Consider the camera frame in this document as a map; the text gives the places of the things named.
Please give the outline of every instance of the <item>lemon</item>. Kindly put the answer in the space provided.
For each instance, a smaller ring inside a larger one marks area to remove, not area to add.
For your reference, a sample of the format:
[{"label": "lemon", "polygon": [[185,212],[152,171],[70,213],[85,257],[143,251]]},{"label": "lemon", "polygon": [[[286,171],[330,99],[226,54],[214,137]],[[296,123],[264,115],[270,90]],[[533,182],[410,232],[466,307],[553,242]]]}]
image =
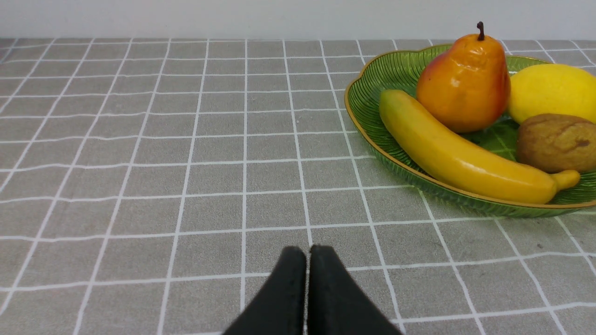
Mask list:
[{"label": "lemon", "polygon": [[539,114],[566,114],[596,123],[596,76],[565,64],[529,66],[511,77],[509,115],[521,124]]}]

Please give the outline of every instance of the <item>yellow banana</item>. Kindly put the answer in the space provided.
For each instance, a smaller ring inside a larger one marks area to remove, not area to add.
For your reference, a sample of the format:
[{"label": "yellow banana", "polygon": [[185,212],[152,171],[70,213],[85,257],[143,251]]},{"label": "yellow banana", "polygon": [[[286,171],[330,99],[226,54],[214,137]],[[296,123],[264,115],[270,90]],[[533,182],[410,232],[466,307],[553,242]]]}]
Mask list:
[{"label": "yellow banana", "polygon": [[416,99],[397,89],[380,96],[381,120],[403,150],[440,182],[481,196],[545,204],[580,174],[548,174],[473,144],[435,119]]}]

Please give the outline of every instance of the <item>green plate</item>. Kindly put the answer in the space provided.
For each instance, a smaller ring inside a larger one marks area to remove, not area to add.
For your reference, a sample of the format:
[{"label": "green plate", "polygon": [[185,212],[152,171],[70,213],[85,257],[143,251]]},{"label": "green plate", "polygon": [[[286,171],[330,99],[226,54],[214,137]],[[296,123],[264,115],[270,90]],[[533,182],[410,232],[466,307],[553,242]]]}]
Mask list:
[{"label": "green plate", "polygon": [[[578,185],[560,191],[545,205],[514,203],[480,196],[446,185],[429,176],[400,148],[383,125],[378,113],[379,94],[384,89],[402,89],[415,96],[416,83],[425,66],[451,45],[437,45],[420,51],[392,51],[371,60],[346,89],[347,112],[372,152],[398,177],[422,191],[454,206],[488,215],[536,218],[575,212],[596,206],[596,172],[582,175]],[[507,57],[509,71],[546,63],[527,57]],[[518,124],[505,114],[490,128],[466,135],[479,146],[510,160],[516,157]]]}]

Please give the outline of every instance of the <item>pear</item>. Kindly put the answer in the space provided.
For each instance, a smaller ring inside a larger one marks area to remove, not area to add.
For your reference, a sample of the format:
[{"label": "pear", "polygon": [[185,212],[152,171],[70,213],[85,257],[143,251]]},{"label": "pear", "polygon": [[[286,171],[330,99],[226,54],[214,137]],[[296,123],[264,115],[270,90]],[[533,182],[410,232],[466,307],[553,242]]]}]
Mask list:
[{"label": "pear", "polygon": [[507,108],[511,79],[505,50],[498,40],[480,33],[459,38],[422,71],[416,99],[456,133],[492,125]]}]

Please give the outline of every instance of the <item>grid pattern tablecloth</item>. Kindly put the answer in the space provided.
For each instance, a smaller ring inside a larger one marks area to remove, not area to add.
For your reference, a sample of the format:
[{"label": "grid pattern tablecloth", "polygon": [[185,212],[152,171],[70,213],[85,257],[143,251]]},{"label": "grid pattern tablecloth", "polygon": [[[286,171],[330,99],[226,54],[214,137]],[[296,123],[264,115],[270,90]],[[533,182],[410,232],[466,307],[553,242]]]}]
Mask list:
[{"label": "grid pattern tablecloth", "polygon": [[366,61],[442,42],[0,39],[0,333],[216,334],[319,243],[408,334],[594,334],[596,212],[445,206],[347,116]]}]

